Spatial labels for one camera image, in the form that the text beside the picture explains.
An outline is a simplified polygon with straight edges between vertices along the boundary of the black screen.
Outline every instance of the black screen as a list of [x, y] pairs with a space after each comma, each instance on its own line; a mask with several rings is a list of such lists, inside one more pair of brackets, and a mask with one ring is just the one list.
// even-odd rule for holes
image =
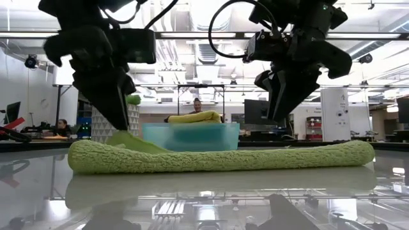
[[267, 119], [267, 112], [270, 104], [261, 100], [244, 100], [244, 123], [253, 125], [277, 125], [285, 127], [285, 119], [275, 122]]
[[399, 111], [399, 123], [409, 123], [409, 98], [398, 98], [396, 100]]
[[7, 116], [4, 119], [4, 124], [9, 124], [19, 118], [20, 102], [7, 105]]

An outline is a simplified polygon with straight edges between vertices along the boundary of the green microfiber cloth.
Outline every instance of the green microfiber cloth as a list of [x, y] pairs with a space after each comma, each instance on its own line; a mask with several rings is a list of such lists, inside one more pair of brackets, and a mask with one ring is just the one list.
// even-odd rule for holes
[[358, 166], [374, 158], [372, 145], [363, 141], [303, 149], [170, 152], [125, 132], [115, 133], [108, 144], [77, 141], [68, 152], [76, 173], [159, 173], [297, 169]]

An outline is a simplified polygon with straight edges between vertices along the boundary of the white column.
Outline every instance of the white column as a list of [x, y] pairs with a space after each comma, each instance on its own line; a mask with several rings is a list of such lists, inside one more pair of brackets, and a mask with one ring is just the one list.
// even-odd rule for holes
[[351, 139], [348, 90], [327, 88], [321, 90], [323, 141]]
[[[54, 67], [54, 84], [57, 85], [72, 85], [74, 70], [69, 63], [70, 57], [63, 58], [63, 66], [61, 68]], [[77, 123], [77, 108], [78, 108], [78, 89], [71, 86], [66, 90], [68, 86], [62, 88], [60, 105], [59, 105], [59, 118], [66, 119], [69, 125], [75, 125]]]

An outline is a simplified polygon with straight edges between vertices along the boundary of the robotic manipulator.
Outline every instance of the robotic manipulator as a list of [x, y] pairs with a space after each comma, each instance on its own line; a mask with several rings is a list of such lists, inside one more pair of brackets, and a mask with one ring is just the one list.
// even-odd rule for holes
[[[259, 0], [265, 8], [254, 7], [251, 22], [268, 27], [265, 22], [271, 19], [266, 9], [275, 19], [271, 32], [262, 30], [250, 39], [243, 57], [244, 63], [271, 61], [271, 70], [259, 74], [254, 81], [269, 92], [268, 119], [281, 121], [317, 90], [321, 67], [328, 69], [330, 79], [349, 74], [350, 55], [325, 41], [329, 29], [348, 20], [341, 9], [333, 6], [336, 1]], [[288, 24], [292, 24], [291, 33], [282, 33]]]
[[[132, 78], [127, 75], [128, 63], [156, 63], [151, 22], [144, 29], [121, 29], [120, 24], [134, 18], [118, 22], [102, 17], [101, 10], [116, 12], [132, 1], [41, 0], [38, 6], [56, 17], [61, 26], [58, 35], [44, 43], [47, 57], [61, 66], [63, 56], [72, 56], [73, 85], [118, 130], [128, 129], [125, 97], [135, 92]], [[136, 1], [135, 12], [147, 0]], [[330, 28], [348, 19], [344, 12], [333, 7], [335, 2], [259, 0], [254, 7], [249, 20], [270, 27], [271, 32], [262, 30], [250, 39], [243, 62], [271, 61], [271, 70], [258, 75], [255, 81], [255, 85], [269, 92], [269, 119], [285, 118], [318, 89], [316, 81], [321, 67], [328, 68], [331, 79], [349, 73], [351, 57], [325, 41]], [[288, 24], [293, 25], [291, 34], [282, 33], [283, 29], [278, 31], [278, 27], [285, 28]]]
[[[128, 130], [125, 97], [136, 92], [127, 75], [128, 63], [156, 63], [155, 33], [144, 29], [120, 29], [101, 10], [116, 12], [133, 0], [41, 0], [38, 8], [55, 16], [61, 30], [44, 43], [47, 57], [57, 66], [71, 55], [73, 85], [118, 130]], [[137, 12], [147, 0], [137, 0]]]

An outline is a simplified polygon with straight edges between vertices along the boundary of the blue bin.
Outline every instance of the blue bin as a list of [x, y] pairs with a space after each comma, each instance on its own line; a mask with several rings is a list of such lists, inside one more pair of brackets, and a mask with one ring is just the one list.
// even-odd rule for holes
[[237, 150], [238, 123], [144, 123], [143, 139], [171, 151]]

